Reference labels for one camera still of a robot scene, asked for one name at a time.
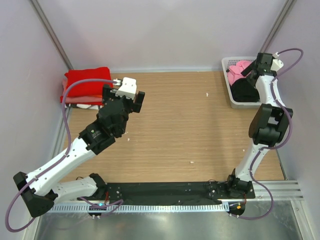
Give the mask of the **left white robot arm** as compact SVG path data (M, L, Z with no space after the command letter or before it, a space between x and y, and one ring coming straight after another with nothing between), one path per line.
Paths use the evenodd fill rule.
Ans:
M31 217L47 213L55 204L81 197L101 200L106 184L97 174L70 182L61 179L76 167L90 160L115 143L126 132L130 113L139 113L145 94L137 91L136 80L116 80L115 87L105 84L102 104L96 120L89 124L67 149L38 169L18 172L13 180Z

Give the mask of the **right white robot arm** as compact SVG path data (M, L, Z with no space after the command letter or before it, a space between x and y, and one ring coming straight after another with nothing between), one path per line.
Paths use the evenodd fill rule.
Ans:
M278 90L277 72L283 62L276 54L258 53L242 74L259 94L260 107L248 130L249 148L227 178L225 192L230 198L253 197L254 174L269 150L283 142L291 127L293 110L283 103Z

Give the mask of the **black t-shirt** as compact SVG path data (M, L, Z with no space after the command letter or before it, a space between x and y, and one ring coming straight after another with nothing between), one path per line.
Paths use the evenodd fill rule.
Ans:
M257 89L245 78L236 80L230 90L233 100L238 103L257 103L260 100Z

